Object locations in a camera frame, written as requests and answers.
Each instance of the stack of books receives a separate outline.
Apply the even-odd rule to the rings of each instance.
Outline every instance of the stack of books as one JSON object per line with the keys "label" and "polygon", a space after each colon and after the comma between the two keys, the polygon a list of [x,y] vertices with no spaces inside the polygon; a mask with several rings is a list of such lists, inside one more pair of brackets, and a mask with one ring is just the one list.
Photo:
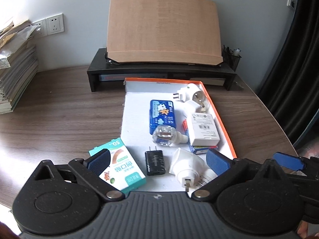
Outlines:
{"label": "stack of books", "polygon": [[14,110],[38,68],[35,45],[29,42],[36,27],[29,21],[5,25],[0,29],[0,114]]}

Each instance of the desk surface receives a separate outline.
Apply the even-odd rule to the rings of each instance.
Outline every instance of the desk surface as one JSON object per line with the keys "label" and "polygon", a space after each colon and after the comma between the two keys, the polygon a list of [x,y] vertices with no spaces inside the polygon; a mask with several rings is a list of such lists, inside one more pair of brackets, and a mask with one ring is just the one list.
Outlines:
{"label": "desk surface", "polygon": [[[87,67],[36,74],[12,113],[0,115],[0,203],[8,207],[43,159],[55,164],[87,158],[88,151],[120,136],[125,89],[104,83],[91,93]],[[286,135],[243,83],[231,91],[206,86],[236,154],[263,162],[276,151],[295,155]]]}

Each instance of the white cardboard box lid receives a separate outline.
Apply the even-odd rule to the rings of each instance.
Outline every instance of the white cardboard box lid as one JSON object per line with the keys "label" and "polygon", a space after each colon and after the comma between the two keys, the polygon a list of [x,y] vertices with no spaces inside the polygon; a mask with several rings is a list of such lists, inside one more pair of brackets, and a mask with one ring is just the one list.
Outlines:
{"label": "white cardboard box lid", "polygon": [[[184,133],[182,122],[183,102],[173,99],[173,93],[189,83],[194,83],[206,94],[211,107],[208,110],[216,124],[220,142],[218,151],[230,159],[236,157],[235,151],[224,128],[218,112],[209,97],[204,85],[199,81],[151,79],[151,78],[126,78],[125,79],[125,102],[122,119],[121,139],[127,147],[136,163],[146,176],[146,184],[137,191],[184,191],[185,189],[176,181],[175,176],[168,172],[172,156],[178,147],[189,151],[188,144],[179,144],[178,147],[166,147],[154,144],[152,135],[149,133],[149,110],[151,100],[168,100],[174,103],[176,129]],[[147,176],[145,151],[162,150],[165,160],[166,173],[164,175]],[[199,155],[206,161],[206,154]]]}

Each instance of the pen holder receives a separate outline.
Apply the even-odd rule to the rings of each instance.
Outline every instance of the pen holder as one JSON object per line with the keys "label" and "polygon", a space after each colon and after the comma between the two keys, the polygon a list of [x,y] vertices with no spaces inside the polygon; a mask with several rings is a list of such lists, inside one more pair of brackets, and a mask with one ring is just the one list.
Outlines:
{"label": "pen holder", "polygon": [[226,51],[226,49],[222,50],[221,55],[223,57],[224,62],[227,63],[231,69],[236,71],[236,68],[238,66],[239,60],[241,59],[241,56],[233,56],[229,54]]}

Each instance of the wood grain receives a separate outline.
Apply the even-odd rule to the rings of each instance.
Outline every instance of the wood grain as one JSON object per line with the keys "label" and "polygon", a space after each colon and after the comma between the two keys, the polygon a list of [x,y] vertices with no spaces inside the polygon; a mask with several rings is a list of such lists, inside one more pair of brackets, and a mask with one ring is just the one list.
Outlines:
{"label": "wood grain", "polygon": [[221,39],[211,0],[111,0],[108,57],[118,62],[217,65]]}
{"label": "wood grain", "polygon": [[[82,157],[120,136],[125,89],[103,83],[91,93],[87,67],[36,74],[12,113],[0,115],[0,203],[11,207],[43,159],[55,164]],[[237,156],[263,162],[276,151],[296,155],[287,137],[245,84],[231,91],[206,86]]]}

